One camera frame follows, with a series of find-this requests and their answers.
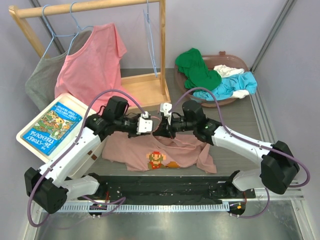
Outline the dusty pink mario t shirt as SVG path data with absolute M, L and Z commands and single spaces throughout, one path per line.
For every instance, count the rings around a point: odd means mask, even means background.
M 188 149 L 178 140 L 195 145 Z M 124 132 L 115 132 L 106 140 L 102 158 L 126 165 L 127 170 L 145 172 L 158 169 L 179 169 L 195 165 L 206 173 L 217 173 L 209 154 L 210 145 L 189 134 L 177 134 L 175 138 L 143 135 L 128 138 Z

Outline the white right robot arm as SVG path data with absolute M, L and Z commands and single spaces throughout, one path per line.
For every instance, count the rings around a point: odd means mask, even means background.
M 233 198 L 254 188 L 267 188 L 283 195 L 291 185 L 300 168 L 292 160 L 288 145 L 277 141 L 272 144 L 240 134 L 221 122 L 206 117 L 202 106 L 194 100 L 183 103 L 183 115 L 173 117 L 172 104 L 159 107 L 161 122 L 154 136 L 174 139 L 177 133 L 193 132 L 201 142 L 235 152 L 255 163 L 258 168 L 235 171 L 228 179 L 226 193 Z

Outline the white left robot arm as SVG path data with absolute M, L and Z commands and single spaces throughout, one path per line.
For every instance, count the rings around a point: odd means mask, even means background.
M 24 174 L 28 203 L 35 202 L 52 215 L 71 199 L 93 196 L 100 200 L 107 192 L 97 174 L 67 179 L 73 168 L 114 132 L 140 137 L 152 131 L 150 114 L 144 109 L 134 117 L 126 115 L 127 100 L 113 96 L 101 114 L 85 114 L 80 130 L 52 160 Z

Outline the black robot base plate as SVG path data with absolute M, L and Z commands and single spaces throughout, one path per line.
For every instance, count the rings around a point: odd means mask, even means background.
M 252 188 L 235 193 L 229 178 L 221 176 L 105 175 L 99 180 L 102 190 L 90 199 L 112 202 L 125 197 L 126 205 L 204 205 L 256 197 Z

